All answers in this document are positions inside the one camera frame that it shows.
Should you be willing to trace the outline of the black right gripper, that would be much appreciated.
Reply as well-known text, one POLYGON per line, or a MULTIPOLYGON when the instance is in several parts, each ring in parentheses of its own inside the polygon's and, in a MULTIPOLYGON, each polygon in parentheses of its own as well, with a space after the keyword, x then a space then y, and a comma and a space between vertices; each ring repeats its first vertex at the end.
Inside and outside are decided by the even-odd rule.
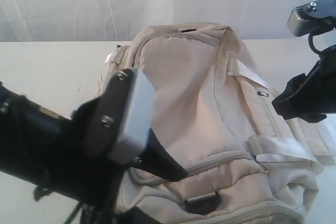
POLYGON ((318 123, 335 113, 335 52, 325 54, 308 74, 290 79, 272 105, 285 120, 318 123))

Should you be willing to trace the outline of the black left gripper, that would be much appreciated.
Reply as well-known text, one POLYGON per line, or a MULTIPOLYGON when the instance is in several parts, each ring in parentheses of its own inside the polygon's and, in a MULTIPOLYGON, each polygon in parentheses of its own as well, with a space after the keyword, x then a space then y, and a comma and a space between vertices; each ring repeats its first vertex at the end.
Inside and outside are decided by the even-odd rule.
POLYGON ((1 100, 1 171, 37 186, 36 198, 59 193, 84 203, 115 202, 122 169, 84 153, 84 133, 97 100, 72 119, 54 118, 24 96, 1 100))

